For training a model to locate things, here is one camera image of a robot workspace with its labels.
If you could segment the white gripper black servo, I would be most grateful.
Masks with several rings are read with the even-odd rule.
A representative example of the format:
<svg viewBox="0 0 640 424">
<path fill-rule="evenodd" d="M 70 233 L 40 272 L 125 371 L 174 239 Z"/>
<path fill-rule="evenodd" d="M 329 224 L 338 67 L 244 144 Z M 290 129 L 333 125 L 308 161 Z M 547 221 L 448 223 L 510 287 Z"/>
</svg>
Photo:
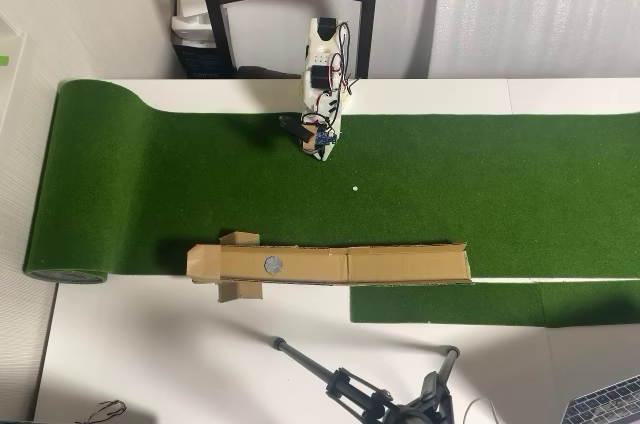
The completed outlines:
<svg viewBox="0 0 640 424">
<path fill-rule="evenodd" d="M 283 130 L 298 139 L 300 148 L 319 161 L 327 161 L 341 134 L 341 106 L 331 101 L 318 105 L 314 111 L 306 110 L 299 118 L 281 115 Z"/>
</svg>

